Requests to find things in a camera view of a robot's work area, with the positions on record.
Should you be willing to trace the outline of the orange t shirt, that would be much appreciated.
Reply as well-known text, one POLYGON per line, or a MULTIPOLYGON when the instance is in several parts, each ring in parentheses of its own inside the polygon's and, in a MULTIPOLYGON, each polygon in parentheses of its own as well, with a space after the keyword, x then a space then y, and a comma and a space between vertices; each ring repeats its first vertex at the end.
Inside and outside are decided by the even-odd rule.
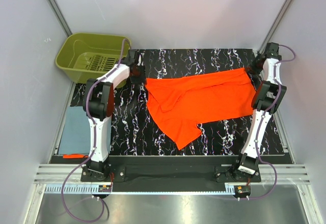
POLYGON ((147 108, 159 129, 179 150, 201 134, 198 124, 250 116, 255 88, 244 68, 147 79, 147 108))

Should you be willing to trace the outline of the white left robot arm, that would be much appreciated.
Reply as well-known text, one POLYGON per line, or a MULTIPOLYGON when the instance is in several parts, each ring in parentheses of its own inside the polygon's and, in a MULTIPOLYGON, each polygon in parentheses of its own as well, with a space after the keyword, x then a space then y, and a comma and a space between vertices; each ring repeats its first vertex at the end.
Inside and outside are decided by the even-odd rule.
POLYGON ((104 75, 90 78, 86 83, 83 110, 90 125, 90 153, 83 163, 82 180, 105 181, 113 176, 108 161, 107 142, 111 139, 111 121, 114 112, 114 90, 124 80, 145 84, 145 66, 137 50, 129 50, 104 75))

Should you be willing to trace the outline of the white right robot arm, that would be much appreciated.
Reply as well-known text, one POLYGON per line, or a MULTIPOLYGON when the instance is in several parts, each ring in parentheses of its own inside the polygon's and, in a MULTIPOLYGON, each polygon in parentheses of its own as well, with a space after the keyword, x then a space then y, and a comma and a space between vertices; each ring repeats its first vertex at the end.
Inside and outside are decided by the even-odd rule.
POLYGON ((264 78, 252 100, 253 119, 249 135, 230 171, 230 176, 238 182, 258 175, 260 147, 265 129, 287 91, 280 79, 282 57, 279 47, 277 43, 267 43, 264 52, 257 55, 247 68, 253 74, 263 72, 264 78))

